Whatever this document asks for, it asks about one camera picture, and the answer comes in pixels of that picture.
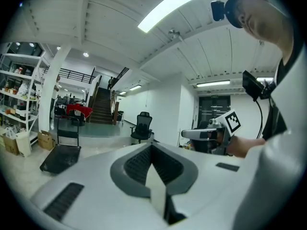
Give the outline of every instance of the man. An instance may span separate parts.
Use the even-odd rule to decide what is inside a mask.
[[[49,119],[52,119],[51,117],[51,112],[54,106],[54,101],[57,98],[57,92],[59,91],[59,83],[58,81],[61,79],[61,77],[58,75],[56,85],[53,87],[53,93],[52,93],[52,98],[51,98],[51,103],[50,103],[50,113],[49,113]]]
[[[109,84],[107,85],[107,89],[109,89],[109,88],[111,89],[112,82],[113,82],[113,77],[110,78]]]
[[[282,14],[268,0],[228,0],[225,14],[229,22],[243,28],[252,37],[275,44],[283,58],[277,68],[275,84],[279,84],[294,64],[303,47],[302,37],[291,19]],[[227,153],[245,157],[254,146],[265,144],[266,140],[286,130],[278,108],[270,105],[267,123],[260,139],[232,137]]]

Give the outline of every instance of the recessed light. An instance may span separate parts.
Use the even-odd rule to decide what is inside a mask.
[[[207,86],[226,85],[226,84],[230,84],[230,80],[198,83],[197,87],[207,87]]]
[[[266,80],[267,82],[272,82],[273,79],[274,79],[274,78],[263,78],[263,77],[257,78],[257,80],[258,80],[259,82],[262,82],[262,81],[265,81],[265,80]]]
[[[138,88],[140,88],[140,87],[142,87],[142,86],[141,86],[141,85],[137,85],[137,86],[131,88],[130,90],[136,90],[136,89],[138,89]]]
[[[164,17],[191,0],[163,0],[160,2],[138,25],[144,31],[149,32]]]

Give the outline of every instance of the red cloth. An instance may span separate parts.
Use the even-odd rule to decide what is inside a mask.
[[[93,112],[93,109],[91,107],[68,104],[67,111],[66,111],[67,115],[69,115],[69,111],[71,110],[80,111],[81,113],[84,114],[85,118],[88,118],[88,116],[91,115],[91,113]]]

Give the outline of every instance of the black cable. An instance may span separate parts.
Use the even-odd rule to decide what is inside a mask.
[[[258,133],[258,135],[257,135],[257,139],[258,139],[258,138],[260,137],[261,132],[262,132],[262,119],[263,119],[263,116],[262,116],[262,110],[261,110],[261,107],[260,107],[258,101],[255,100],[255,102],[257,103],[257,105],[258,105],[258,107],[259,107],[259,110],[260,110],[260,114],[261,114],[261,124],[260,124],[259,133]]]

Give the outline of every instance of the staircase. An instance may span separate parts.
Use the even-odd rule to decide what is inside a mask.
[[[98,89],[90,123],[112,124],[110,90]]]

